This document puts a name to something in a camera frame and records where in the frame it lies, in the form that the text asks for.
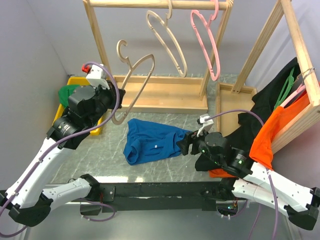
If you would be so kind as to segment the blue tank top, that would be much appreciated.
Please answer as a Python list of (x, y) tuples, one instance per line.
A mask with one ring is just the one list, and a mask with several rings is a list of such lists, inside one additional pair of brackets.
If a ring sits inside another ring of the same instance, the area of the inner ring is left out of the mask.
[(131, 166), (177, 157), (181, 141), (188, 130), (136, 118), (128, 122), (128, 133), (123, 154)]

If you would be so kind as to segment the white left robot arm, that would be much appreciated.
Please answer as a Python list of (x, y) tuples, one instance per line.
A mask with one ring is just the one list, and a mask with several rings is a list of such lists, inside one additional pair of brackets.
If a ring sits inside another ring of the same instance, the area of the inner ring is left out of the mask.
[(15, 184), (0, 192), (0, 205), (8, 209), (15, 222), (34, 227), (67, 202), (100, 198), (100, 183), (90, 174), (83, 174), (74, 182), (51, 189), (45, 189), (45, 185), (81, 141), (90, 135), (92, 127), (105, 112), (120, 107), (116, 105), (113, 86), (85, 85), (75, 89), (68, 97), (68, 106), (54, 121), (31, 164)]

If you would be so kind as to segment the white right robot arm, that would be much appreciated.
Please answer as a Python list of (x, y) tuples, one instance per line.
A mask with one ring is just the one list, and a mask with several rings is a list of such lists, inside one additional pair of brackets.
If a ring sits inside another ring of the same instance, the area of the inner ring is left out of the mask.
[(320, 206), (320, 190), (299, 185), (251, 159), (247, 152), (232, 147), (219, 132), (188, 132), (177, 142), (183, 155), (199, 154), (230, 177), (213, 192), (219, 199), (243, 198), (273, 208), (304, 230), (314, 229)]

